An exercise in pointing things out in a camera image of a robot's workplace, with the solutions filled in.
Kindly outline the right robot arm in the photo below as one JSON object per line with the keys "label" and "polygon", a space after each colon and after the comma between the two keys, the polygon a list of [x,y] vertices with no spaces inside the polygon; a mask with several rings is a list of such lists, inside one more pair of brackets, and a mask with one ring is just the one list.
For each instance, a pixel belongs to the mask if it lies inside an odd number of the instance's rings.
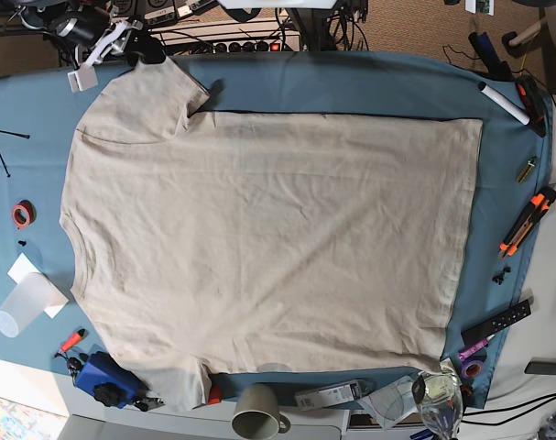
{"label": "right robot arm", "polygon": [[136,1],[15,1],[16,16],[30,32],[54,43],[75,69],[124,57],[131,65],[160,64],[167,55],[150,35]]}

